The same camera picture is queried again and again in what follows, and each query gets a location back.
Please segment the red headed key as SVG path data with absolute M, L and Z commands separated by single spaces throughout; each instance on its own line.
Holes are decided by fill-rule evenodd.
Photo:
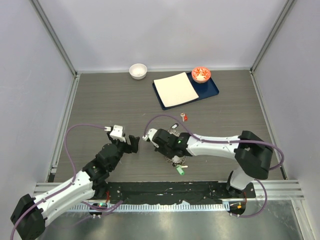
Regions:
M 181 119 L 182 119 L 183 122 L 188 121 L 188 117 L 187 117 L 187 115 L 186 115 L 184 112 L 182 112 L 182 113 L 180 114 L 180 116 L 181 116 Z

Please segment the metal key organizer blue handle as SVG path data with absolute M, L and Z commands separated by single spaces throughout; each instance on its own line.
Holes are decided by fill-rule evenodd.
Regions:
M 173 158 L 165 157 L 165 160 L 167 163 L 171 164 L 173 167 L 176 167 L 178 165 L 183 165 L 186 162 L 186 157 L 178 157 L 174 156 Z

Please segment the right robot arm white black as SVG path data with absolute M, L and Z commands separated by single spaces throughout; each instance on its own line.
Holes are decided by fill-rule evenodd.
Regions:
M 269 176 L 273 149 L 250 131 L 230 137 L 209 137 L 188 132 L 176 133 L 162 128 L 151 128 L 143 140 L 150 142 L 178 172 L 183 172 L 187 157 L 214 156 L 235 160 L 226 183 L 226 193 L 240 196 L 253 180 L 266 180 Z

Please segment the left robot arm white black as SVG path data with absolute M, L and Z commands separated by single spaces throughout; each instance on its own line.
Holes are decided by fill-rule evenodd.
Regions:
M 140 137 L 113 139 L 105 144 L 95 158 L 72 178 L 57 187 L 32 197 L 23 195 L 10 217 L 13 229 L 10 238 L 18 233 L 23 240 L 35 240 L 46 227 L 73 205 L 87 199 L 102 199 L 107 192 L 106 179 L 115 170 L 123 154 L 137 153 Z

